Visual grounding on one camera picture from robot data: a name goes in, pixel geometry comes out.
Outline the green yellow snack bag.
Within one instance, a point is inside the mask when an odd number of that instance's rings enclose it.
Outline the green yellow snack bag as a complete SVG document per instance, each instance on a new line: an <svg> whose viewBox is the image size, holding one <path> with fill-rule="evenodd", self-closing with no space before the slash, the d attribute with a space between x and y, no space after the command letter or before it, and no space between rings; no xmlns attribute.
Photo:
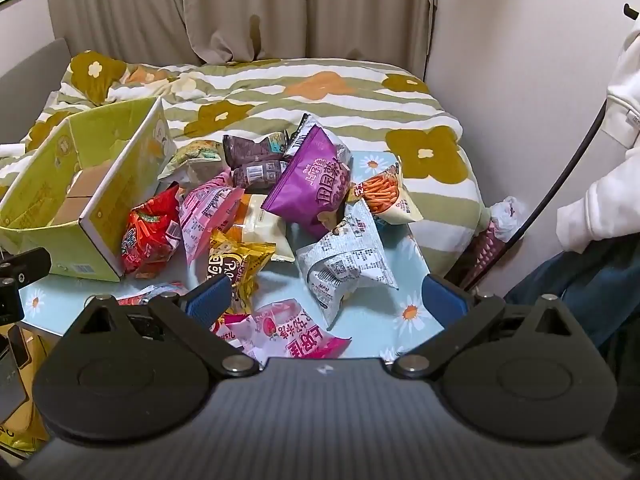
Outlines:
<svg viewBox="0 0 640 480"><path fill-rule="evenodd" d="M158 175L157 181L163 184L177 182L183 188L194 188L227 169L220 142L193 140L178 148Z"/></svg>

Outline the floral striped duvet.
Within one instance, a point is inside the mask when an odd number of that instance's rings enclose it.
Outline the floral striped duvet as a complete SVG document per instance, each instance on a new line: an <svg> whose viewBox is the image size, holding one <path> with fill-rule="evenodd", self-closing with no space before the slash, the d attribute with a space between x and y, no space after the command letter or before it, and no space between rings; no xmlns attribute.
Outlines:
<svg viewBox="0 0 640 480"><path fill-rule="evenodd" d="M383 153L399 159L422 214L413 234L434 273L447 273L487 226L462 125L399 67L339 58L153 66L86 51L54 63L53 71L46 78L43 66L29 61L35 88L10 84L1 101L3 141L33 150L67 116L148 97L160 98L180 144L292 131L311 115L351 150L368 153L363 171L371 172Z"/></svg>

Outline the purple snack bag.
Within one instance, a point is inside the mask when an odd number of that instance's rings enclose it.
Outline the purple snack bag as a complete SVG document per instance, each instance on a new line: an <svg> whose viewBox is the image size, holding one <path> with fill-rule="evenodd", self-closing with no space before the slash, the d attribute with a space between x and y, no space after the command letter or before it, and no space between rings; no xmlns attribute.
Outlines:
<svg viewBox="0 0 640 480"><path fill-rule="evenodd" d="M337 226L337 213L349 185L348 166L338 159L337 149L324 130L313 126L262 209L297 223L320 240Z"/></svg>

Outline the white grey snack bag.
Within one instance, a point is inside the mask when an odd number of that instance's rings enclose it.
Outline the white grey snack bag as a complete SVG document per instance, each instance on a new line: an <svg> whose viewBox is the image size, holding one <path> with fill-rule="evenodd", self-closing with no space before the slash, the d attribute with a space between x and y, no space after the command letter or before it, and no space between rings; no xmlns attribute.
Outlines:
<svg viewBox="0 0 640 480"><path fill-rule="evenodd" d="M343 300L358 288L398 289L373 214L364 200L351 204L344 219L317 243L299 248L296 261L327 328L333 326Z"/></svg>

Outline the red white snack bag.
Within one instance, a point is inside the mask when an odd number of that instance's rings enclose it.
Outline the red white snack bag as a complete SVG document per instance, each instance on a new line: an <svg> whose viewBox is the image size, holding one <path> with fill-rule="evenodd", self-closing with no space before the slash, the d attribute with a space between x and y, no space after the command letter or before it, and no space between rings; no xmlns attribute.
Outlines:
<svg viewBox="0 0 640 480"><path fill-rule="evenodd" d="M182 296L187 292L188 290L180 282L162 283L146 286L132 295L118 298L117 302L121 306L138 306L147 304L152 298L163 294Z"/></svg>

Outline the yellow bag on floor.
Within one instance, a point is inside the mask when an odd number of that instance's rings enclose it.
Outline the yellow bag on floor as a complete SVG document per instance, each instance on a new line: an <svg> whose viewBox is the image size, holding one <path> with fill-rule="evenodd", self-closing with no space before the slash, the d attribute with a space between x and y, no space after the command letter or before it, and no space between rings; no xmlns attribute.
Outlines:
<svg viewBox="0 0 640 480"><path fill-rule="evenodd" d="M30 455L49 440L32 398L35 374L48 355L42 338L17 324L1 329L1 446Z"/></svg>

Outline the pink white snack bag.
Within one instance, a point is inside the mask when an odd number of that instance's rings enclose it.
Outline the pink white snack bag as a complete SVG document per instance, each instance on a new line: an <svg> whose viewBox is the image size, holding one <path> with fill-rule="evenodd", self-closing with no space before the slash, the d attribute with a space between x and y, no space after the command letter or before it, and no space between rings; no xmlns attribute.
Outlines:
<svg viewBox="0 0 640 480"><path fill-rule="evenodd" d="M230 169L186 194L179 222L188 266L208 247L215 230L230 228L243 195L244 190L233 184Z"/></svg>

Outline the white hoodie person torso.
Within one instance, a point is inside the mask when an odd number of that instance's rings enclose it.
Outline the white hoodie person torso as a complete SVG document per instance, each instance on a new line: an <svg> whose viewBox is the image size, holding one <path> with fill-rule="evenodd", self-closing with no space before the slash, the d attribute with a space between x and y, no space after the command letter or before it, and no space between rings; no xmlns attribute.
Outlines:
<svg viewBox="0 0 640 480"><path fill-rule="evenodd" d="M639 231L639 24L624 40L608 88L602 125L588 160L594 180L576 202L556 213L555 233L566 252L594 240Z"/></svg>

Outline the gold pillows snack bag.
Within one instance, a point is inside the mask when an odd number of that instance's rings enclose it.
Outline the gold pillows snack bag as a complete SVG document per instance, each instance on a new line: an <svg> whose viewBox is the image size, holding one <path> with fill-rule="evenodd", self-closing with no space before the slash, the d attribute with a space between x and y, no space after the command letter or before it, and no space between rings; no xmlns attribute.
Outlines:
<svg viewBox="0 0 640 480"><path fill-rule="evenodd" d="M231 300L226 313L252 312L252 296L258 289L256 275L271 260L276 248L274 243L238 242L219 230L210 234L207 277L229 279Z"/></svg>

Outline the pink strawberry snack bag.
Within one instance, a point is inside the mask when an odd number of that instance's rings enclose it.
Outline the pink strawberry snack bag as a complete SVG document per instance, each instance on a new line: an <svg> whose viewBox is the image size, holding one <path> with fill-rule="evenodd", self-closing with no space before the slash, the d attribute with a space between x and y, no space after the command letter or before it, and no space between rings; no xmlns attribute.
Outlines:
<svg viewBox="0 0 640 480"><path fill-rule="evenodd" d="M223 314L210 331L262 365L270 358L336 359L352 342L324 330L295 299Z"/></svg>

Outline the beige curtain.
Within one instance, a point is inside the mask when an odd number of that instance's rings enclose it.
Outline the beige curtain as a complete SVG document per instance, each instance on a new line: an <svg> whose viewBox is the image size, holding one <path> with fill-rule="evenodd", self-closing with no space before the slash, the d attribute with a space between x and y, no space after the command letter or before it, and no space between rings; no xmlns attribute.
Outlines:
<svg viewBox="0 0 640 480"><path fill-rule="evenodd" d="M348 58L415 75L431 49L435 0L48 0L55 36L153 65Z"/></svg>

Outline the orange sticks snack bag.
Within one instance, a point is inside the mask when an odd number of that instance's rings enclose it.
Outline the orange sticks snack bag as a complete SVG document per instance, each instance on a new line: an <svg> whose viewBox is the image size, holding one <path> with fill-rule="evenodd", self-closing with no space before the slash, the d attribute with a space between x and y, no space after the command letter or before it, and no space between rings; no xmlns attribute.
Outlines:
<svg viewBox="0 0 640 480"><path fill-rule="evenodd" d="M404 185L398 162L379 174L350 186L347 203L363 200L379 222L406 226L423 220L420 209Z"/></svg>

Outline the cream white snack bag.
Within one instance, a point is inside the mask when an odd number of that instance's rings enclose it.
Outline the cream white snack bag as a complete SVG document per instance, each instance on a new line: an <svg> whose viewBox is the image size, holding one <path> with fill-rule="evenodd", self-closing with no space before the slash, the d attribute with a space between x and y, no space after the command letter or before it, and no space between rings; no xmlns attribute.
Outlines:
<svg viewBox="0 0 640 480"><path fill-rule="evenodd" d="M267 196L262 194L245 193L227 235L232 240L245 244L275 244L276 251L272 260L293 263L295 256L286 238L286 224L280 217L262 209L262 203L266 198Z"/></svg>

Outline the dark brown snack bag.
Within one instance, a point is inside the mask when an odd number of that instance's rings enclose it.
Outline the dark brown snack bag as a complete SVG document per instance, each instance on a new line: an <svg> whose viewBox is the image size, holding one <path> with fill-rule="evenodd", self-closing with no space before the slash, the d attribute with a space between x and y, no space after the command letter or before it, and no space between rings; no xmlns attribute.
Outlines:
<svg viewBox="0 0 640 480"><path fill-rule="evenodd" d="M225 134L224 160L231 168L233 185L249 193L269 193L288 166L284 154L289 143L286 131L268 133L256 140Z"/></svg>

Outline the blue jeans leg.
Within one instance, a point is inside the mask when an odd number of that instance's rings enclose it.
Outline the blue jeans leg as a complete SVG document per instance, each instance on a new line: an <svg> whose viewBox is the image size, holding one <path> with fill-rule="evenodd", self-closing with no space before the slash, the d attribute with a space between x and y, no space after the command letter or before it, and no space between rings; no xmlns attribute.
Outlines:
<svg viewBox="0 0 640 480"><path fill-rule="evenodd" d="M584 252L561 252L541 263L504 299L533 304L544 294L557 296L597 346L624 325L639 319L639 237L599 240Z"/></svg>

